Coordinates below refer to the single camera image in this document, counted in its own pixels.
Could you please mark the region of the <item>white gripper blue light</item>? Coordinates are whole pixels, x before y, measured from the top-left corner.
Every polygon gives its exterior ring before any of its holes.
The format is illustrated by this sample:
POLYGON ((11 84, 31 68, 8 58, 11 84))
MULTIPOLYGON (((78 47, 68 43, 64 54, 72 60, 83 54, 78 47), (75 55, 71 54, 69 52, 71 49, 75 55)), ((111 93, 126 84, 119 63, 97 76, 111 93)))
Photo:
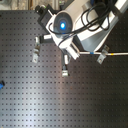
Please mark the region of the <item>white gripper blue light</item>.
MULTIPOLYGON (((36 36, 36 43, 52 43, 54 41, 62 51, 66 51, 71 57, 77 59, 79 57, 79 49, 73 43, 73 36, 75 34, 75 23, 80 14, 71 5, 56 14, 54 14, 54 10, 50 5, 46 8, 37 6, 35 11, 40 15, 41 19, 46 13, 51 16, 44 26, 45 30, 50 34, 36 36)), ((68 64, 69 56, 66 54, 64 55, 63 70, 67 70, 68 64)))

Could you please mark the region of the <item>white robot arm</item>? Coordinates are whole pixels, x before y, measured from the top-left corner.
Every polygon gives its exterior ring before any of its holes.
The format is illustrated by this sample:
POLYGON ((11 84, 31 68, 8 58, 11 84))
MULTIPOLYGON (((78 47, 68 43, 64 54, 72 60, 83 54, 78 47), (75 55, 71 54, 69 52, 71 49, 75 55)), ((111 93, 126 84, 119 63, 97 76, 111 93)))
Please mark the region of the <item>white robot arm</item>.
POLYGON ((38 23, 62 51, 62 70, 66 71, 69 59, 80 56, 74 39, 85 51, 97 51, 127 8, 128 0, 106 0, 94 5, 90 0, 69 0, 62 10, 37 5, 35 12, 38 23))

